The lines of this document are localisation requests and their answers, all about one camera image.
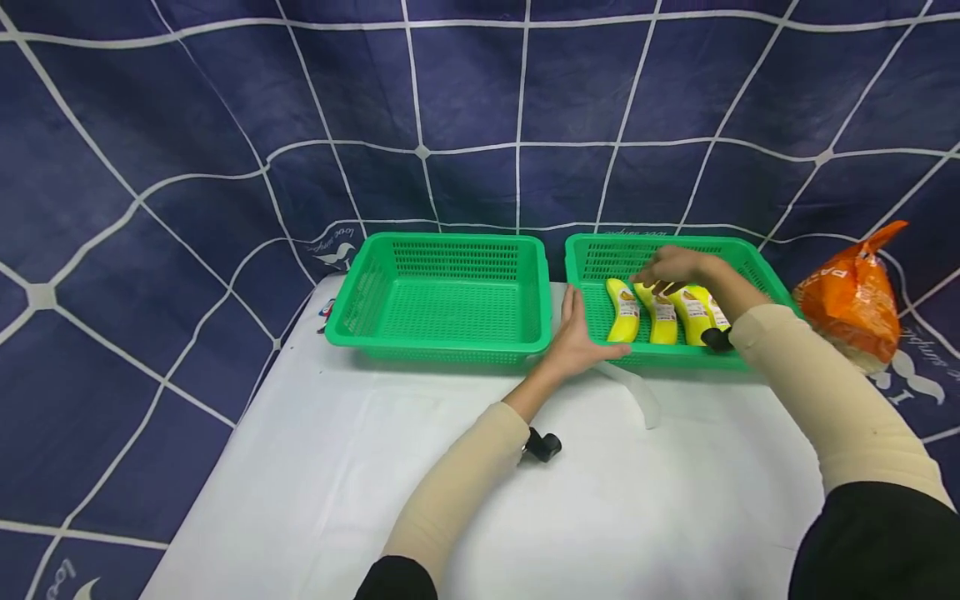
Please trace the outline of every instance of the bag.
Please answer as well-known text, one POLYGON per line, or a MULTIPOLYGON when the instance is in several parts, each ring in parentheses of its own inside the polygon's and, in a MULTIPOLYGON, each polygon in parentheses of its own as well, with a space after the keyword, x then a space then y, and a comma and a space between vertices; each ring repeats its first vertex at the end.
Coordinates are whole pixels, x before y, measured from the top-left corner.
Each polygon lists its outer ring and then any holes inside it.
POLYGON ((895 221, 827 261, 793 291, 810 325, 866 374, 887 368, 900 339, 897 303, 876 257, 906 221, 895 221))

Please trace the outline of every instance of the table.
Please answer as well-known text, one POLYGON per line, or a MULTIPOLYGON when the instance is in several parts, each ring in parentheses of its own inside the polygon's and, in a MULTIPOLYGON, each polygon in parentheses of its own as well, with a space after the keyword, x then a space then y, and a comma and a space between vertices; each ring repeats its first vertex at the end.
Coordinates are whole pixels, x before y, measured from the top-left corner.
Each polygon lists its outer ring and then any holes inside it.
MULTIPOLYGON (((143 598, 352 598, 423 474, 522 377, 331 346, 342 284, 314 291, 143 598)), ((570 381, 534 421, 564 450, 493 492, 442 598, 786 597, 823 502, 806 438, 753 373, 639 373, 660 426, 604 375, 570 381)))

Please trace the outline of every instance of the banana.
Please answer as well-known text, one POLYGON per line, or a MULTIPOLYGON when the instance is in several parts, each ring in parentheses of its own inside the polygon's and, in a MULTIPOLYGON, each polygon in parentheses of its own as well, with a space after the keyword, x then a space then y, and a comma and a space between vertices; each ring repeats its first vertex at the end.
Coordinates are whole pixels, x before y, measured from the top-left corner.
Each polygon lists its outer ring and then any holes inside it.
POLYGON ((713 327, 707 307, 685 287, 667 296, 677 309, 677 316, 684 324, 686 344, 688 346, 706 346, 700 339, 704 331, 713 327))
POLYGON ((657 294, 653 287, 635 283, 636 297, 643 302, 650 315, 650 343, 673 345, 677 343, 677 310, 670 300, 657 294))
POLYGON ((723 311, 720 310, 720 306, 717 305, 717 301, 713 299, 713 296, 710 294, 707 288, 699 285, 691 285, 688 287, 690 289, 690 293, 696 296, 697 300, 702 302, 708 309, 712 326, 720 329, 721 331, 730 326, 730 321, 723 314, 723 311))
POLYGON ((607 341, 630 344, 640 331, 640 307, 636 304, 636 296, 619 279, 607 279, 607 293, 616 311, 607 341))

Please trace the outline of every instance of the green plastic basket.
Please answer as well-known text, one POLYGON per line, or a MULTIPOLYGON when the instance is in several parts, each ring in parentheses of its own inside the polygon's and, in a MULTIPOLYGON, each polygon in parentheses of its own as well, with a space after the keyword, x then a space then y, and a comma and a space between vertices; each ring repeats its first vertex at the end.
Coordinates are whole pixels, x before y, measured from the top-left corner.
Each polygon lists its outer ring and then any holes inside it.
POLYGON ((517 364, 550 343, 550 279, 527 235, 377 233, 326 338, 374 358, 517 364))
MULTIPOLYGON (((567 281, 583 291, 590 338, 606 344, 613 325, 613 306, 607 295, 607 279, 616 277, 627 281, 660 246, 667 244, 720 256, 774 302, 786 304, 797 311, 774 270, 754 246, 741 239, 580 233, 566 240, 566 277, 567 281)), ((687 346, 683 324, 679 324, 676 346, 650 344, 650 320, 650 314, 641 302, 640 332, 632 344, 634 351, 625 358, 613 361, 614 364, 681 369, 748 369, 736 352, 717 354, 702 346, 687 346)))

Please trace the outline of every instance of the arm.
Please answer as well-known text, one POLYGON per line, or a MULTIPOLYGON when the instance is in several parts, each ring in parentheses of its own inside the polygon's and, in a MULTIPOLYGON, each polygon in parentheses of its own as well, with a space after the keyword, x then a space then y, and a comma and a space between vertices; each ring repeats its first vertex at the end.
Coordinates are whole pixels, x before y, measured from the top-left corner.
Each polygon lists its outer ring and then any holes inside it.
POLYGON ((659 289, 693 280, 710 290, 733 323, 731 343, 766 377, 813 445, 827 493, 845 483, 878 481, 952 508, 923 443, 867 378, 790 308, 771 303, 718 257, 687 249, 660 249, 636 279, 659 281, 659 289))
POLYGON ((629 352, 626 344, 598 346, 590 340, 583 297, 568 287, 561 326, 546 356, 423 477, 400 512, 382 556, 415 561, 439 588, 454 544, 493 486, 516 468, 529 437, 528 424, 543 403, 570 376, 629 352))

